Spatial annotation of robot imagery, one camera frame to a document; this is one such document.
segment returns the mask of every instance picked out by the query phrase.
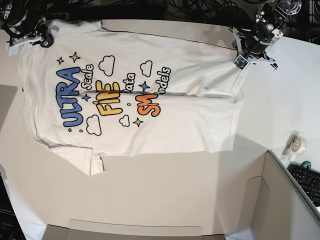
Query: white t-shirt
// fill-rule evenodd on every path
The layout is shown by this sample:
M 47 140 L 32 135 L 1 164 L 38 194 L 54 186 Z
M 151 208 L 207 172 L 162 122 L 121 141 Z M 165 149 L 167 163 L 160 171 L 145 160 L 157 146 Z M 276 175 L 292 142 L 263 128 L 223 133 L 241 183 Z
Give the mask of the white t-shirt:
M 246 71 L 236 51 L 56 20 L 26 44 L 18 75 L 33 138 L 87 175 L 101 156 L 233 149 Z

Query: white table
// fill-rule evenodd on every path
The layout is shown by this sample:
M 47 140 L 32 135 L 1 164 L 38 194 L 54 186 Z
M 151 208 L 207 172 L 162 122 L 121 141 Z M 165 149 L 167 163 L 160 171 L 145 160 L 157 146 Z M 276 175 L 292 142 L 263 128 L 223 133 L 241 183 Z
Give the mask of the white table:
M 197 23 L 108 20 L 104 26 L 225 47 L 233 42 L 227 28 Z M 18 57 L 5 53 L 7 39 L 0 31 L 0 84 L 18 90 L 0 130 L 0 164 L 15 213 L 33 239 L 41 239 L 45 225 L 68 227 L 70 219 L 200 226 L 203 235 L 236 232 L 247 181 L 262 175 L 267 149 L 288 164 L 281 152 L 293 130 L 308 140 L 296 161 L 309 160 L 320 170 L 318 45 L 284 37 L 268 49 L 277 71 L 264 64 L 251 67 L 242 86 L 245 103 L 234 151 L 108 157 L 105 173 L 88 177 L 32 141 L 23 119 Z

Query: cloud graphic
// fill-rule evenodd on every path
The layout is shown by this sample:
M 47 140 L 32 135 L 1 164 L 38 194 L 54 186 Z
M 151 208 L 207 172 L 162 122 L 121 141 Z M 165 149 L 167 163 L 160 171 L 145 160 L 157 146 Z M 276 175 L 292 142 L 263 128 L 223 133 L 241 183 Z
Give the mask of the cloud graphic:
M 86 119 L 86 131 L 88 134 L 94 134 L 97 136 L 101 135 L 101 127 L 99 117 L 97 115 L 92 115 Z
M 108 77 L 112 76 L 114 73 L 115 60 L 115 57 L 111 55 L 104 56 L 102 61 L 99 62 L 99 69 Z
M 119 119 L 119 123 L 121 123 L 121 125 L 123 127 L 129 127 L 130 126 L 129 116 L 128 115 L 124 115 L 123 118 Z
M 152 61 L 148 60 L 145 63 L 142 63 L 140 65 L 140 69 L 141 69 L 142 75 L 149 78 L 151 76 Z

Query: keyboard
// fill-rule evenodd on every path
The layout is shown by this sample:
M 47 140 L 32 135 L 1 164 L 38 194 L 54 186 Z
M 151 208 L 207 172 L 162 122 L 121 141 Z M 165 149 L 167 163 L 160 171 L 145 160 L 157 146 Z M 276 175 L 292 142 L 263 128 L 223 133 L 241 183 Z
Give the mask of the keyboard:
M 301 186 L 310 200 L 320 204 L 320 173 L 300 165 L 290 164 L 287 167 L 293 178 Z

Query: star graphic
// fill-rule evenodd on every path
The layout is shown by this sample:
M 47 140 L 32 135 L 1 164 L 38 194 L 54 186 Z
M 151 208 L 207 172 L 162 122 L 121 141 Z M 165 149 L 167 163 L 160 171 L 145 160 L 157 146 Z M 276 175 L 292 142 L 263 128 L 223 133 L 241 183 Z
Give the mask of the star graphic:
M 134 121 L 133 123 L 137 124 L 138 127 L 140 127 L 140 124 L 143 123 L 143 121 L 140 121 L 139 118 L 136 118 L 136 121 Z
M 75 51 L 73 56 L 69 56 L 69 58 L 73 59 L 73 62 L 75 63 L 77 59 L 80 59 L 81 57 L 77 56 L 77 52 Z
M 90 98 L 91 98 L 90 96 L 88 96 L 87 94 L 85 94 L 85 96 L 82 97 L 81 99 L 84 99 L 85 101 L 88 102 L 88 100 L 89 100 Z
M 60 57 L 59 60 L 57 60 L 59 62 L 59 65 L 62 64 L 64 61 L 62 60 L 62 57 Z
M 143 91 L 145 91 L 146 89 L 149 89 L 150 87 L 147 85 L 146 81 L 144 81 L 143 84 L 139 85 L 140 87 L 142 87 Z

